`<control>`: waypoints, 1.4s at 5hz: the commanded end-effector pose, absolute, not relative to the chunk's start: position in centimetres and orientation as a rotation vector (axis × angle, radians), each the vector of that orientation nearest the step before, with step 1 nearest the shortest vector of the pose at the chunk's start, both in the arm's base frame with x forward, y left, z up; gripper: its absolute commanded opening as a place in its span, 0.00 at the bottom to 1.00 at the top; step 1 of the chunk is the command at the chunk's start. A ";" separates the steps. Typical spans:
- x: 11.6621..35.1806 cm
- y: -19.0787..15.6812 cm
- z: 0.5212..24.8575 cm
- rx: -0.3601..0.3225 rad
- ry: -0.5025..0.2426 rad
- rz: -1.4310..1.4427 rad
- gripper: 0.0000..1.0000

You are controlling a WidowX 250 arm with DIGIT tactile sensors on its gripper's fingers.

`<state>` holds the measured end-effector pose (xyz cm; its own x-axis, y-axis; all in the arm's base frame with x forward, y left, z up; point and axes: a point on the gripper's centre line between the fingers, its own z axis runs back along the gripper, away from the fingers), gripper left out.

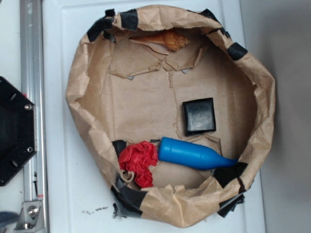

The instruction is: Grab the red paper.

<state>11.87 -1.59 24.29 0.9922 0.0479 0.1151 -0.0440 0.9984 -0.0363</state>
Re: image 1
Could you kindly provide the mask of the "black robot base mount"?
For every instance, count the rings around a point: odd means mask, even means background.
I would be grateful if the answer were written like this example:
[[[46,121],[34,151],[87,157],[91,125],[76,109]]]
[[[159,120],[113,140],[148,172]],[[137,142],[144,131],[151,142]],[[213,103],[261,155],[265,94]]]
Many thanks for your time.
[[[36,153],[35,105],[0,78],[0,185],[6,186]]]

